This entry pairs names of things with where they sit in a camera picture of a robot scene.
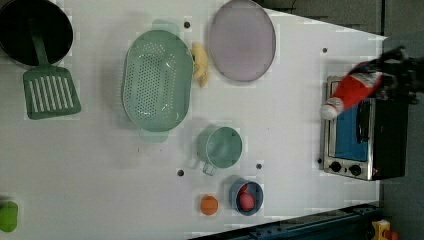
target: red apple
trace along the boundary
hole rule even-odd
[[[242,193],[240,195],[240,206],[243,211],[250,211],[255,206],[255,200],[248,193]]]
[[[238,195],[240,196],[242,193],[246,192],[246,190],[247,190],[247,184],[244,184],[243,187],[241,187]]]

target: plastic colander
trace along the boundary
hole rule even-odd
[[[176,25],[156,20],[128,51],[123,104],[149,142],[164,142],[190,104],[193,58]]]

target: black pot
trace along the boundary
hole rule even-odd
[[[66,14],[46,0],[13,0],[0,10],[0,46],[14,60],[37,66],[38,60],[28,28],[28,19],[40,27],[51,64],[66,56],[72,46],[72,25]]]

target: white table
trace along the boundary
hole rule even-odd
[[[71,117],[29,120],[25,70],[2,53],[0,196],[14,198],[20,213],[17,230],[0,239],[184,239],[378,200],[378,182],[327,174],[316,162],[326,78],[377,56],[383,38],[372,34],[269,11],[277,54],[263,78],[232,82],[211,61],[209,84],[193,83],[189,114],[168,141],[139,139],[120,99],[130,44],[161,18],[179,26],[189,20],[183,40],[207,47],[209,22],[225,2],[57,1],[76,33],[62,62],[83,105]],[[202,173],[194,145],[212,123],[238,129],[245,148],[239,163],[214,177]],[[264,188],[255,216],[230,209],[228,189],[237,176]],[[207,193],[220,202],[212,217],[198,210]]]

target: lavender plate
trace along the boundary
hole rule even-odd
[[[227,78],[253,81],[269,69],[275,55],[275,30],[261,6],[233,0],[215,15],[210,51],[218,70]]]

